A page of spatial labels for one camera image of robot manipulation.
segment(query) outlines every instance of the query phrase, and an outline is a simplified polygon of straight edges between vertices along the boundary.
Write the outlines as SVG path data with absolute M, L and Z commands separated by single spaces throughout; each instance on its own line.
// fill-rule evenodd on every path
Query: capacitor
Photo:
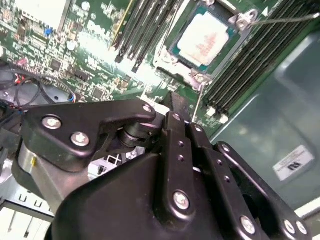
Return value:
M 68 41 L 66 43 L 66 48 L 71 52 L 74 51 L 77 47 L 78 43 L 76 41 Z
M 82 4 L 81 4 L 81 7 L 84 11 L 89 11 L 90 10 L 90 3 L 87 2 L 87 1 L 84 1 Z
M 29 63 L 29 60 L 28 58 L 24 57 L 24 58 L 21 58 L 19 59 L 18 61 L 16 61 L 16 64 L 20 67 L 24 66 L 24 65 L 27 65 Z
M 30 62 L 30 68 L 34 68 L 36 66 L 36 63 L 32 60 L 31 62 Z
M 0 58 L 2 58 L 5 55 L 5 50 L 2 46 L 0 46 Z

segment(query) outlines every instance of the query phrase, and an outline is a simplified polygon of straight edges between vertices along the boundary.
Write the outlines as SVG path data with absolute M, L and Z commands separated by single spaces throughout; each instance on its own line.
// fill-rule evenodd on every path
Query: white connector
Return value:
M 207 114 L 209 117 L 212 117 L 215 113 L 216 113 L 216 110 L 215 110 L 212 106 L 209 107 L 208 111 L 206 112 L 206 114 Z
M 228 121 L 229 121 L 228 116 L 225 115 L 225 114 L 221 114 L 221 117 L 220 117 L 220 119 L 219 119 L 219 122 L 220 122 L 221 124 L 225 124 L 225 123 L 227 123 Z

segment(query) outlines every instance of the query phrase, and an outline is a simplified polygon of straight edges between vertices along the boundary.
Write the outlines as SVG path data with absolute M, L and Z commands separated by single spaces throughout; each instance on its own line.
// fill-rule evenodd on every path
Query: metal rod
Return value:
M 310 14 L 299 18 L 279 18 L 279 19 L 267 19 L 263 21 L 254 21 L 251 25 L 264 25 L 264 24 L 279 24 L 279 23 L 300 23 L 317 19 L 320 16 L 320 12 Z
M 192 117 L 192 122 L 193 123 L 195 122 L 195 118 L 196 118 L 196 115 L 197 115 L 197 111 L 198 111 L 198 108 L 199 108 L 199 105 L 200 105 L 200 101 L 201 101 L 202 95 L 204 93 L 205 86 L 206 86 L 206 83 L 201 83 L 200 86 L 199 86 L 200 94 L 199 94 L 198 101 L 196 103 L 195 110 L 194 110 L 193 117 Z

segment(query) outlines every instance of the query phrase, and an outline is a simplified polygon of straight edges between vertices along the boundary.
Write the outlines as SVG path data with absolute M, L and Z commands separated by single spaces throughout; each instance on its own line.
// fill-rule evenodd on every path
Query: screw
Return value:
M 300 221 L 296 221 L 296 225 L 297 225 L 298 229 L 300 230 L 300 232 L 302 232 L 304 235 L 308 234 L 307 229 Z
M 61 127 L 61 121 L 53 116 L 47 116 L 42 120 L 42 125 L 47 129 L 56 130 Z
M 143 105 L 143 109 L 144 109 L 146 112 L 148 112 L 148 113 L 151 113 L 151 112 L 152 112 L 151 107 L 150 107 L 149 105 L 147 105 L 147 104 Z
M 227 145 L 222 144 L 222 147 L 226 152 L 230 152 L 230 149 L 229 149 L 229 147 Z
M 291 222 L 289 222 L 288 220 L 284 220 L 283 223 L 289 233 L 291 233 L 291 234 L 296 233 L 296 230 L 295 230 L 294 226 L 292 226 Z
M 80 131 L 75 132 L 71 136 L 71 142 L 79 147 L 85 147 L 89 144 L 89 137 Z
M 240 221 L 244 230 L 246 230 L 249 234 L 255 234 L 256 232 L 255 226 L 247 216 L 242 216 L 240 218 Z
M 198 132 L 202 132 L 202 129 L 201 129 L 201 127 L 200 127 L 200 126 L 195 125 L 194 127 L 195 127 L 195 130 L 197 130 Z
M 174 200 L 174 203 L 177 205 L 177 207 L 180 208 L 181 210 L 186 210 L 190 206 L 189 199 L 181 191 L 176 191 L 174 193 L 173 200 Z
M 179 115 L 178 114 L 173 114 L 173 117 L 174 117 L 174 119 L 175 120 L 177 120 L 177 121 L 180 121 L 181 119 L 180 119 L 180 117 L 179 117 Z

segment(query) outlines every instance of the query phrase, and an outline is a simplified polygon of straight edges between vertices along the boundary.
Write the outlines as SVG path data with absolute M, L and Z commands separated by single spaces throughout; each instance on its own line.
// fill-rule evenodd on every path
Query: gray metal panel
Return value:
M 309 35 L 213 138 L 229 143 L 288 205 L 320 196 L 320 32 Z M 314 156 L 280 181 L 273 166 L 304 145 Z

